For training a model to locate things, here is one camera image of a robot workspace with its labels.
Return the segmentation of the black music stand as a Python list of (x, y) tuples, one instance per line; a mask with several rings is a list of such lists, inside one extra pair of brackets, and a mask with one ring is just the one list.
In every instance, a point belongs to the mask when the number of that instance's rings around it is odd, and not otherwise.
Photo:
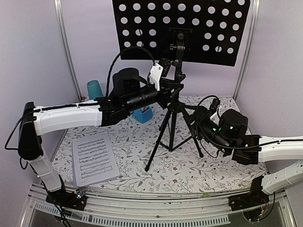
[(184, 62), (233, 67), (250, 8), (248, 0), (115, 0), (112, 2), (121, 58), (146, 60), (131, 47), (175, 67), (185, 79)]

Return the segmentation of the sheet music booklet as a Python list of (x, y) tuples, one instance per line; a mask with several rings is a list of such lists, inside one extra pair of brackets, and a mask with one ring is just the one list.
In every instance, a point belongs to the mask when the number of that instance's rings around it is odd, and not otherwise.
[(72, 141), (73, 185), (80, 188), (116, 179), (118, 165), (107, 132)]

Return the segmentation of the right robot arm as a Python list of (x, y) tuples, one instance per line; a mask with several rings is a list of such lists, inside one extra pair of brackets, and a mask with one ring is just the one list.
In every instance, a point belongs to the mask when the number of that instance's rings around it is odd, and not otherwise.
[(241, 165), (256, 165), (274, 160), (295, 160), (284, 169), (252, 180), (247, 193), (228, 198), (233, 211), (269, 202), (269, 195), (303, 179), (303, 138), (275, 138), (248, 135), (248, 118), (233, 109), (225, 111), (218, 123), (213, 107), (199, 106), (191, 115), (190, 124), (195, 137), (215, 146), (223, 156), (231, 156)]

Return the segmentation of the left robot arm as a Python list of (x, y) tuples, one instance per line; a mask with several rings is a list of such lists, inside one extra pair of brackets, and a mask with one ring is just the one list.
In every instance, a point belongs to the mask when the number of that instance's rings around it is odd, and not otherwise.
[(44, 183), (47, 202), (60, 208), (84, 210), (87, 196), (78, 198), (66, 191), (63, 179), (43, 152), (41, 135), (81, 126), (115, 125), (132, 111), (154, 103), (167, 108), (184, 86), (161, 74), (160, 66), (151, 70), (148, 79), (140, 77), (135, 68), (125, 68), (112, 76), (113, 90), (109, 96), (50, 107), (36, 107), (33, 102), (25, 104), (16, 123), (19, 127), (16, 151)]

